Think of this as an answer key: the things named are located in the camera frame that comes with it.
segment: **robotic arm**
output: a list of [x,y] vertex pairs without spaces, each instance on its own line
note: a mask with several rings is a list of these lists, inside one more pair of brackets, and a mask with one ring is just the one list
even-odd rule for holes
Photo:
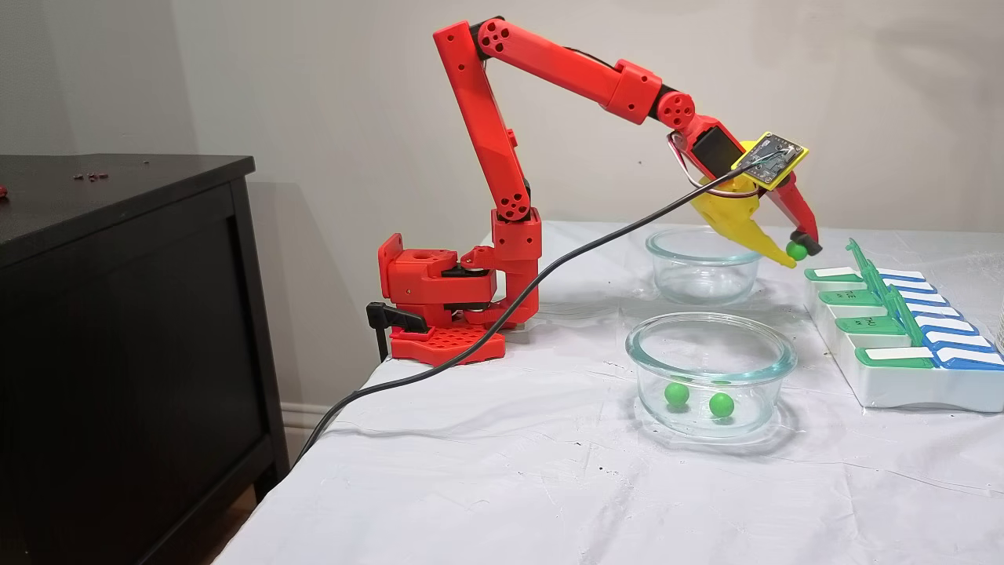
[[[480,338],[484,327],[498,320],[537,274],[540,215],[531,204],[530,183],[516,158],[516,137],[505,126],[492,95],[483,65],[487,59],[497,58],[553,82],[632,122],[642,123],[650,117],[662,121],[673,129],[671,143],[708,178],[730,171],[748,149],[718,119],[698,114],[689,94],[664,84],[658,75],[632,62],[621,59],[609,65],[501,17],[476,25],[459,22],[437,31],[433,38],[495,200],[491,211],[494,245],[475,247],[458,258],[456,251],[445,249],[405,249],[401,234],[384,243],[379,252],[384,297],[398,305],[400,311],[396,312],[414,315],[428,325],[426,332],[394,329],[392,353],[396,358],[433,365],[452,358]],[[704,194],[694,201],[719,233],[794,266],[794,259],[750,218],[759,197],[768,193],[797,226],[792,239],[810,254],[818,252],[815,217],[798,192],[793,173],[772,191],[746,177],[731,184],[723,188],[728,186],[725,190],[736,197]],[[506,273],[506,298],[492,303],[496,270]],[[537,308],[534,291],[509,319],[509,325],[527,321]],[[467,362],[503,354],[504,339],[493,336]]]

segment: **wooden floor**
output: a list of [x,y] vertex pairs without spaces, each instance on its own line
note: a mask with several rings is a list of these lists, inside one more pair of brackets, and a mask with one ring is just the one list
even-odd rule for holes
[[211,549],[202,560],[197,561],[193,565],[210,565],[220,555],[223,548],[227,547],[230,538],[233,538],[237,534],[237,531],[241,529],[244,522],[251,516],[251,511],[254,510],[254,490],[248,489],[241,495],[241,498],[237,499],[237,502],[227,509],[227,512],[220,520],[205,533],[207,545],[212,544],[210,546]]

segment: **circuit board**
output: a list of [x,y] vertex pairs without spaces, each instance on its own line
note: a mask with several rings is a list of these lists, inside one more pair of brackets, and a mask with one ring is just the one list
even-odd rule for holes
[[773,157],[770,157],[763,163],[760,163],[743,173],[747,177],[751,178],[756,184],[766,188],[767,190],[773,190],[784,177],[795,168],[807,154],[809,150],[796,144],[790,142],[780,135],[775,135],[770,131],[767,131],[759,139],[757,139],[756,145],[753,149],[747,151],[739,158],[739,161],[733,165],[733,169],[743,167],[749,163],[754,163],[767,157],[771,154],[776,153]]

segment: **baseboard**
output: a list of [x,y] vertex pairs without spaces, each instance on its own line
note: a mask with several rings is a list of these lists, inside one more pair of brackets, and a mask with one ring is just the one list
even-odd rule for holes
[[280,402],[282,407],[282,426],[313,430],[320,417],[327,411],[327,406],[317,404],[298,404],[296,402]]
[[289,462],[296,461],[307,437],[327,411],[327,406],[316,404],[298,404],[282,402],[282,426],[286,433],[286,449],[289,451]]

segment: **black dresser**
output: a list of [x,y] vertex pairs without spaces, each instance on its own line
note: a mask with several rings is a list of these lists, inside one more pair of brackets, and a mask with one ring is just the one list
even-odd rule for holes
[[0,563],[186,563],[288,473],[252,171],[0,156]]

